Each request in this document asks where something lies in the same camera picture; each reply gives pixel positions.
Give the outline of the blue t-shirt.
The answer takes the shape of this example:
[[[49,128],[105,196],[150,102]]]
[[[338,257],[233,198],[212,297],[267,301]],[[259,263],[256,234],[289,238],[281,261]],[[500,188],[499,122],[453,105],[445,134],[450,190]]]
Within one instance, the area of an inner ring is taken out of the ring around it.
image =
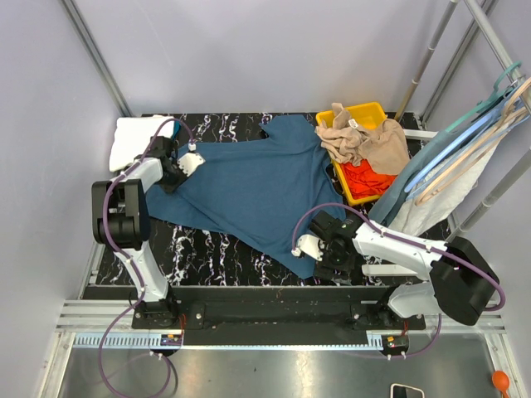
[[[275,116],[261,128],[266,138],[198,143],[205,163],[173,193],[152,186],[146,194],[149,215],[234,235],[307,279],[314,260],[291,253],[292,238],[308,228],[300,218],[324,203],[332,216],[343,218],[343,200],[326,172],[329,155],[303,115]]]

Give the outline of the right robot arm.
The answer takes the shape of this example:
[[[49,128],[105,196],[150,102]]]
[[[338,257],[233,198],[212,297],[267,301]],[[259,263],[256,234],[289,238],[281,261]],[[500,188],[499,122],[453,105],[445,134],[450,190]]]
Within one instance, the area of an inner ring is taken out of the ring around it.
[[[369,256],[411,271],[418,283],[391,288],[377,307],[379,323],[390,329],[414,315],[435,314],[474,326],[499,287],[498,276],[467,239],[425,240],[364,216],[340,220],[319,211],[292,252],[328,269],[359,269]]]

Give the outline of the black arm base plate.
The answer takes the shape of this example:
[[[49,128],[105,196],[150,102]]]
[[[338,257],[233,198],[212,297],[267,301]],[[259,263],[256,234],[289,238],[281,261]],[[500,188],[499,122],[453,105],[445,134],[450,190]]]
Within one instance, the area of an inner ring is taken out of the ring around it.
[[[381,287],[182,287],[171,289],[189,347],[351,347],[370,332],[422,331],[422,316],[397,318]]]

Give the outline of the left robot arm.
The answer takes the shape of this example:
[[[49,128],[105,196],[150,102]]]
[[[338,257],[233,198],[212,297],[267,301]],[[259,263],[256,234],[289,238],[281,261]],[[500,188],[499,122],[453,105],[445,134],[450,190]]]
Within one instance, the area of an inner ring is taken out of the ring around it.
[[[132,170],[91,187],[95,240],[114,252],[137,289],[134,328],[170,328],[178,323],[177,300],[150,249],[146,201],[151,186],[172,193],[188,179],[174,158],[177,151],[173,140],[158,137],[146,158],[134,160]]]

